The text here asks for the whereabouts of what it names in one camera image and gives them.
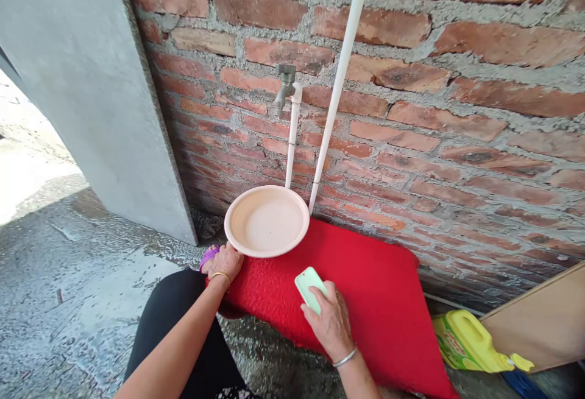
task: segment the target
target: purple sandal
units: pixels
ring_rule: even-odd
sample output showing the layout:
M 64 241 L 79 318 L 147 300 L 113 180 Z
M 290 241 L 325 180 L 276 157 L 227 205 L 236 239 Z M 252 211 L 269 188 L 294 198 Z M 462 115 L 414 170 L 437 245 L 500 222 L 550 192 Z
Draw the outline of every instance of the purple sandal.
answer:
M 209 248 L 203 253 L 203 257 L 201 258 L 201 263 L 199 264 L 199 272 L 201 272 L 201 268 L 208 260 L 215 258 L 216 254 L 219 253 L 219 245 L 213 244 L 210 245 Z

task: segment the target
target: leg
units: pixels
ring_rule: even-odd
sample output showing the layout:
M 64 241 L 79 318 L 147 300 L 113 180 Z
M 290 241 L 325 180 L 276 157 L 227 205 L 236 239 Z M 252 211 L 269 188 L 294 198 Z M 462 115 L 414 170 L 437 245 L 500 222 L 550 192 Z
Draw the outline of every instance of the leg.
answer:
M 205 275 L 185 269 L 162 279 L 152 291 L 138 324 L 126 380 L 205 289 Z M 213 398 L 225 387 L 245 388 L 215 319 L 182 397 Z

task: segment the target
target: silver bracelet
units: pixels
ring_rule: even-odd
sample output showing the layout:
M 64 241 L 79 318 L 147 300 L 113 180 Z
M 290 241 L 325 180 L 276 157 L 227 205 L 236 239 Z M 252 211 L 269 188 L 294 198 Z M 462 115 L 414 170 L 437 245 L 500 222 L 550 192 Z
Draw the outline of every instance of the silver bracelet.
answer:
M 341 361 L 336 362 L 333 364 L 333 366 L 337 369 L 337 367 L 342 366 L 343 364 L 345 364 L 347 361 L 349 361 L 350 359 L 353 358 L 353 356 L 355 355 L 355 353 L 358 351 L 358 347 L 356 346 L 349 355 L 347 355 L 345 358 L 343 358 Z

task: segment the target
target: red cushion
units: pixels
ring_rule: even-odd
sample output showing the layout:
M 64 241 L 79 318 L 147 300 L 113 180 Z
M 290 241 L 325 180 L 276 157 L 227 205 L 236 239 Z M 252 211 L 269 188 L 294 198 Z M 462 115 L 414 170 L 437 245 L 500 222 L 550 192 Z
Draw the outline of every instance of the red cushion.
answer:
M 324 353 L 307 324 L 294 278 L 308 266 L 341 291 L 353 338 L 378 384 L 452 399 L 416 272 L 407 249 L 311 219 L 289 253 L 246 258 L 232 284 L 231 304 L 271 324 L 296 345 Z

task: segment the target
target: person's right hand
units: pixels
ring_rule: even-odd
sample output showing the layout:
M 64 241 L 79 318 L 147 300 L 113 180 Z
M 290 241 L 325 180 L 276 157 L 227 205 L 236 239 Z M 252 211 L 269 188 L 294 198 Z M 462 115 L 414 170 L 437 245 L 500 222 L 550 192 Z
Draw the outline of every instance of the person's right hand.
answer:
M 326 280 L 327 296 L 315 286 L 310 286 L 309 291 L 317 298 L 321 307 L 321 314 L 317 315 L 306 304 L 300 308 L 305 314 L 307 322 L 313 329 L 315 336 L 331 358 L 331 361 L 339 362 L 349 355 L 355 348 L 352 338 L 352 330 L 349 325 L 349 313 L 345 300 L 335 288 L 335 284 Z
M 219 253 L 211 260 L 208 260 L 209 268 L 207 274 L 212 276 L 213 273 L 222 272 L 230 277 L 230 281 L 238 275 L 244 263 L 244 255 L 237 251 L 231 243 L 226 243 L 219 248 Z

